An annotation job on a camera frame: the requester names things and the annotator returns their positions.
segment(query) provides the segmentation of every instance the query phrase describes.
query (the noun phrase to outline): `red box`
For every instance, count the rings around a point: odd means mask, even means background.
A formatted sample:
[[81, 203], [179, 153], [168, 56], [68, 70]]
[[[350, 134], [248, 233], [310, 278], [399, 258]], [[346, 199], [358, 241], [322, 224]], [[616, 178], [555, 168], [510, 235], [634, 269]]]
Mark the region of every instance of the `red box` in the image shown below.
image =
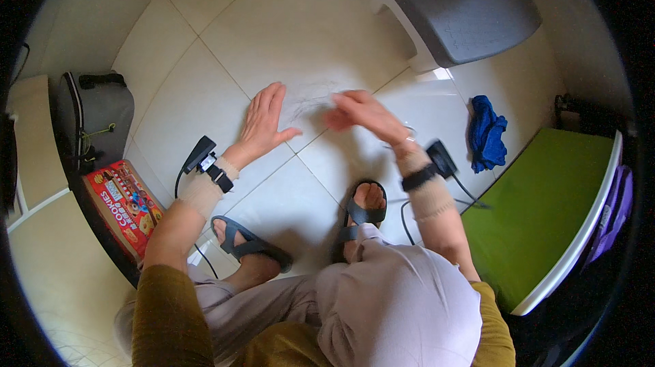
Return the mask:
[[165, 212], [159, 201], [124, 159], [86, 175], [84, 183], [113, 237], [139, 264]]

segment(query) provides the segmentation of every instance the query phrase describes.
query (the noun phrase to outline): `purple bag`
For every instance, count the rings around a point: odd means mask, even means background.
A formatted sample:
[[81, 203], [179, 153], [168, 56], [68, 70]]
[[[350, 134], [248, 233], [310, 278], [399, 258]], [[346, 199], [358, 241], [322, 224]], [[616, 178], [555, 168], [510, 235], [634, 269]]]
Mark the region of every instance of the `purple bag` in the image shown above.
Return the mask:
[[601, 218], [596, 225], [596, 237], [592, 250], [587, 256], [582, 269], [592, 263], [603, 252], [612, 247], [621, 227], [626, 223], [632, 209], [632, 171], [628, 166], [620, 165], [614, 173], [610, 193], [602, 208]]

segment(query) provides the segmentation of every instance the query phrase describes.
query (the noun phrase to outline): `person's left hand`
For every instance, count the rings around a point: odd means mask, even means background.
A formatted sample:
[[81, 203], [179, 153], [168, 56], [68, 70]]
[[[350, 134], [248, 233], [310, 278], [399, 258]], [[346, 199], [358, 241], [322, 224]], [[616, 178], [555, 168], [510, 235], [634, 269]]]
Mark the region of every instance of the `person's left hand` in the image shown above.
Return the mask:
[[294, 136], [303, 133], [298, 128], [287, 128], [278, 132], [278, 122], [285, 94], [286, 86], [276, 82], [260, 91], [252, 99], [239, 141], [223, 153], [223, 157], [234, 168], [241, 170], [252, 161], [271, 152], [284, 141], [289, 141]]

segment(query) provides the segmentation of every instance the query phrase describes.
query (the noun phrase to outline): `hand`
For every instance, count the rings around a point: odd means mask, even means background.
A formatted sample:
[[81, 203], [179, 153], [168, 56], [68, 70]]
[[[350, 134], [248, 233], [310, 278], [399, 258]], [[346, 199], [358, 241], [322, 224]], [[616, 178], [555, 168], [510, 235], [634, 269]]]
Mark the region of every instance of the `hand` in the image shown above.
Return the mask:
[[284, 141], [289, 141], [294, 136], [303, 133], [297, 128], [287, 128], [281, 133], [278, 132], [280, 111], [285, 94], [286, 86], [277, 82], [270, 84], [252, 99], [239, 141], [223, 153], [223, 157], [234, 168], [241, 170], [252, 161], [271, 152]]
[[332, 94], [332, 101], [337, 108], [323, 117], [329, 129], [340, 132], [363, 126], [392, 147], [402, 144], [409, 136], [409, 130], [398, 118], [364, 90]]

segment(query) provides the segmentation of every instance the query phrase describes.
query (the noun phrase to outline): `foot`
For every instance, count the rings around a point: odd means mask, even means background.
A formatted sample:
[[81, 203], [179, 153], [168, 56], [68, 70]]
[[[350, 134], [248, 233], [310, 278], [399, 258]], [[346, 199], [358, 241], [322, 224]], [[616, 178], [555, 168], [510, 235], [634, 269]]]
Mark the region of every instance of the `foot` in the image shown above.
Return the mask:
[[[215, 219], [212, 226], [216, 232], [218, 243], [222, 245], [225, 242], [225, 227], [227, 226], [225, 221]], [[241, 235], [241, 232], [236, 232], [234, 246], [237, 247], [246, 242], [247, 240]], [[239, 269], [225, 281], [232, 283], [240, 291], [270, 281], [280, 274], [280, 264], [264, 254], [244, 255], [239, 262], [241, 263]]]
[[[352, 198], [355, 203], [364, 209], [378, 209], [384, 208], [387, 206], [387, 202], [384, 200], [384, 193], [382, 188], [380, 188], [376, 183], [362, 183], [357, 187], [355, 191], [355, 196]], [[348, 215], [348, 226], [356, 225], [355, 221], [352, 220], [350, 215]], [[348, 263], [355, 253], [357, 248], [356, 240], [349, 240], [343, 245], [343, 257], [346, 258]]]

